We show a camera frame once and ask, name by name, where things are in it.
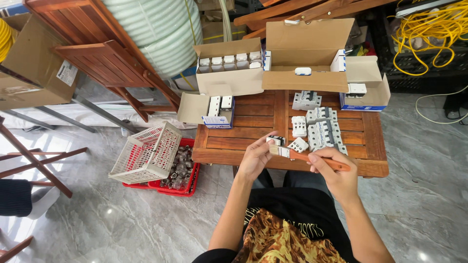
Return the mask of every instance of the dark cloth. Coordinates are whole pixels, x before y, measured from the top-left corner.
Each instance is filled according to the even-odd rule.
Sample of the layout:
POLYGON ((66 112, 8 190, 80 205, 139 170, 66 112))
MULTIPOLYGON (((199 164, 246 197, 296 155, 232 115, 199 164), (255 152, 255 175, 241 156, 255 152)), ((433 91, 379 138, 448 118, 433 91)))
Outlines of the dark cloth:
POLYGON ((28 180, 0 179, 0 215, 25 217, 31 213, 31 184, 28 180))
MULTIPOLYGON (((310 240, 328 239, 344 260, 357 262, 322 175, 288 171, 284 187, 273 188, 273 182, 265 171, 261 173, 259 180, 254 182, 250 192, 243 233, 250 219, 264 208, 298 228, 310 240)), ((236 255, 237 252, 230 249, 213 249, 204 252, 193 262, 227 263, 232 262, 236 255)))

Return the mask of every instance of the text print on shirt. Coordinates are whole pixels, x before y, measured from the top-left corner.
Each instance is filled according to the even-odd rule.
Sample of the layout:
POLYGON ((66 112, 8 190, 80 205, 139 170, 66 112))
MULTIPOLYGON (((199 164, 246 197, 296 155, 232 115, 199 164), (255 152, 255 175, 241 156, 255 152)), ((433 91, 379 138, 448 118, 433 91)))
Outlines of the text print on shirt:
MULTIPOLYGON (((257 214, 260 210, 260 207, 248 207, 245 210, 245 218, 244 218, 244 225, 250 222, 250 219, 257 214)), ((308 239, 314 239, 317 237, 323 237, 323 231, 317 226, 317 224, 312 223, 298 223, 295 221, 290 221, 289 219, 283 219, 284 221, 288 222, 289 224, 298 228, 308 239)))

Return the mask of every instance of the marble floor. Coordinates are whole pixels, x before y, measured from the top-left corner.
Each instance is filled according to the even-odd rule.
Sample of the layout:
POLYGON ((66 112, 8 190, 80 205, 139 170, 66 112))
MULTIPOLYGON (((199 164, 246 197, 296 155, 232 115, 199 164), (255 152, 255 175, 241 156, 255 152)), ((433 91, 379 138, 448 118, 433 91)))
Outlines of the marble floor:
MULTIPOLYGON (((468 127, 424 120, 414 109, 417 98, 392 94, 380 114, 390 175, 360 178, 359 194, 397 262, 468 263, 468 127)), ((447 121, 443 102, 427 98, 420 101, 420 111, 447 121)), ((107 176, 125 138, 119 128, 97 129, 94 134, 65 126, 11 130, 29 148, 89 151, 47 166, 73 192, 71 199, 62 194, 37 220, 0 217, 0 228, 11 239, 35 237, 9 262, 185 263, 204 252, 232 184, 232 168, 203 166, 191 198, 126 188, 107 176)), ((196 131, 183 132, 194 138, 196 131)), ((0 153, 15 151, 1 137, 0 145, 0 153)), ((27 163, 22 157, 10 161, 3 161, 0 170, 27 163)), ((284 172, 271 174, 281 185, 284 172)), ((29 170, 15 178, 40 180, 43 175, 29 170)))

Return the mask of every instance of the metal stand leg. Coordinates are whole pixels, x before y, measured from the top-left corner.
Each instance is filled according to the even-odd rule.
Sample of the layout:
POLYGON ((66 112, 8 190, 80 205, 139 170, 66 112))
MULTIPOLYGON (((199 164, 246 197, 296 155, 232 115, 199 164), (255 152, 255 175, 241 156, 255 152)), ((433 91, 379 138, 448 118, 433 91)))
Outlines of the metal stand leg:
POLYGON ((6 114, 10 114, 12 116, 15 116, 17 118, 20 118, 22 120, 25 120, 27 122, 30 122, 30 123, 33 123, 33 124, 36 124, 36 125, 39 125, 41 127, 44 127, 46 129, 49 129, 49 130, 55 130, 55 126, 52 126, 52 125, 48 125, 47 123, 44 123, 44 122, 41 122, 41 121, 38 121, 36 119, 33 119, 31 117, 28 117, 26 115, 23 115, 21 113, 18 113, 16 111, 12 111, 12 110, 2 110, 3 112, 5 112, 6 114))
POLYGON ((65 116, 63 114, 60 114, 60 113, 58 113, 58 112, 56 112, 54 110, 51 110, 51 109, 49 109, 49 108, 47 108, 45 106, 39 106, 39 107, 34 107, 34 108, 37 109, 37 110, 42 111, 45 114, 49 114, 52 117, 55 117, 57 119, 60 119, 62 121, 68 122, 68 123, 71 123, 71 124, 73 124, 75 126, 78 126, 78 127, 82 128, 82 129, 85 129, 85 130, 87 130, 89 132, 92 132, 92 133, 96 132, 95 129, 93 129, 93 128, 89 127, 89 126, 86 126, 86 125, 84 125, 84 124, 82 124, 80 122, 77 122, 74 119, 69 118, 69 117, 67 117, 67 116, 65 116))
POLYGON ((126 124, 125 122, 117 119, 112 114, 106 112, 105 110, 99 108, 98 106, 94 105, 92 102, 88 101, 87 99, 81 97, 80 95, 73 94, 72 101, 78 103, 79 105, 85 107, 86 109, 98 114, 99 116, 109 120, 110 122, 116 124, 119 127, 122 127, 130 132, 138 133, 138 130, 134 127, 126 124))

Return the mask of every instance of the white tarp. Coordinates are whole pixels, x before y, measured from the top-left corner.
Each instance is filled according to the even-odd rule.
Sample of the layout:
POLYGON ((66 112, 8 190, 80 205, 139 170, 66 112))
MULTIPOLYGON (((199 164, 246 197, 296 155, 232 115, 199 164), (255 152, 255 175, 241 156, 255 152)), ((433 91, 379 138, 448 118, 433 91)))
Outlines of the white tarp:
MULTIPOLYGON (((156 112, 152 115, 149 115, 148 122, 145 123, 145 121, 131 106, 115 104, 100 104, 97 106, 120 120, 129 119, 134 127, 151 128, 160 124, 162 121, 168 121, 180 130, 193 129, 197 127, 197 124, 184 124, 179 122, 175 112, 156 112)), ((46 107, 87 126, 118 127, 107 119, 93 113, 79 104, 50 105, 46 107)), ((33 119, 45 122, 50 125, 72 125, 34 108, 14 109, 13 111, 27 115, 33 119)), ((28 129, 35 126, 35 124, 16 118, 1 111, 0 116, 5 118, 3 125, 5 125, 5 127, 8 129, 28 129)))

